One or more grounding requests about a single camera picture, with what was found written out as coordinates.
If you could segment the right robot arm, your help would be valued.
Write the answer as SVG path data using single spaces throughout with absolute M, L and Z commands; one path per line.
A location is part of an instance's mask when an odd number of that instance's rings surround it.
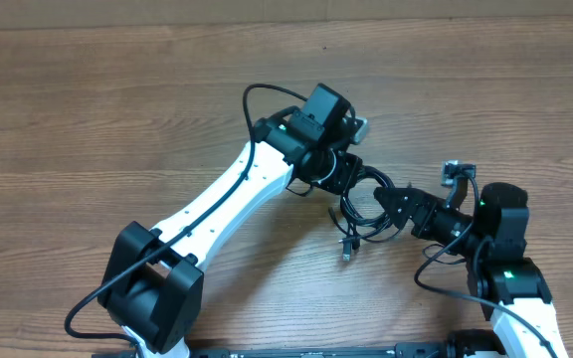
M 526 256 L 527 193 L 508 183 L 478 187 L 460 176 L 442 199 L 414 187 L 378 188 L 374 197 L 402 229 L 441 245 L 442 254 L 464 258 L 468 292 L 441 293 L 480 305 L 489 334 L 462 332 L 448 353 L 456 357 L 565 357 L 549 286 Z

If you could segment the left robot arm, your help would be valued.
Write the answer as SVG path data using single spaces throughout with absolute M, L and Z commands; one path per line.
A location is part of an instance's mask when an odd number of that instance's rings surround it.
M 236 162 L 186 207 L 152 228 L 132 222 L 122 229 L 97 300 L 137 356 L 188 356 L 184 338 L 213 257 L 293 180 L 334 195 L 354 186 L 361 161 L 347 149 L 368 128 L 345 97 L 319 84 L 301 106 L 258 119 Z

